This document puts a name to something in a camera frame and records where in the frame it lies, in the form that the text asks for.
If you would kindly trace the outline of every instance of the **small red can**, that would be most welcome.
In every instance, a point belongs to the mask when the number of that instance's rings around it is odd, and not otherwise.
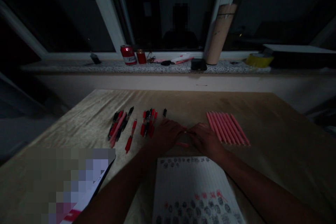
[[[138,57],[139,64],[146,64],[147,63],[146,55],[145,55],[145,52],[143,50],[139,49],[136,52],[136,56]]]
[[[120,47],[120,51],[126,65],[135,65],[137,63],[137,59],[135,58],[131,45],[122,45]]]

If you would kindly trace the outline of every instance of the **yellow tape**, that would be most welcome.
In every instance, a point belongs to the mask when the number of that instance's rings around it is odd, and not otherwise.
[[[263,57],[263,54],[250,54],[245,63],[251,67],[265,68],[270,65],[274,57]]]

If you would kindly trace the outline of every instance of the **granite window sill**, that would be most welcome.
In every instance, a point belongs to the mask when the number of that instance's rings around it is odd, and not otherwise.
[[[91,60],[46,60],[21,66],[25,72],[35,74],[66,73],[66,74],[291,74],[291,75],[336,75],[335,69],[323,68],[313,70],[254,68],[243,61],[221,60],[217,65],[208,65],[206,71],[191,70],[191,62],[178,65],[162,66],[160,64],[137,64],[126,66],[123,61],[102,61],[95,65]]]

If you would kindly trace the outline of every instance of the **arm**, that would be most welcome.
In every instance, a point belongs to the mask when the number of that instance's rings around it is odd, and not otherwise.
[[[184,130],[177,122],[164,119],[149,143],[101,190],[74,223],[124,223],[150,165],[174,146]]]
[[[224,149],[208,125],[199,123],[188,133],[198,150],[238,184],[267,223],[324,223],[291,193]]]

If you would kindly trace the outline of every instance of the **table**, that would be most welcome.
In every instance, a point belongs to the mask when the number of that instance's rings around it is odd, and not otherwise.
[[[106,134],[115,111],[128,112],[134,106],[129,123],[115,145],[116,159],[103,186],[138,152],[147,139],[140,136],[144,110],[155,107],[159,116],[167,108],[167,118],[186,127],[206,122],[207,111],[234,114],[251,142],[251,147],[230,146],[244,162],[260,171],[302,202],[308,204],[329,221],[336,209],[336,142],[318,126],[309,122],[272,93],[183,92],[95,90],[29,146],[0,168],[0,222],[33,222],[24,215],[31,207],[26,184],[25,155],[32,148],[108,148]],[[139,120],[131,149],[125,145],[134,119]],[[181,141],[188,142],[185,136]],[[201,155],[195,148],[175,146],[166,156]],[[150,223],[154,199],[155,166],[142,182],[128,212],[125,223]],[[264,223],[252,205],[229,178],[240,209],[247,223]],[[48,212],[48,199],[41,212]]]

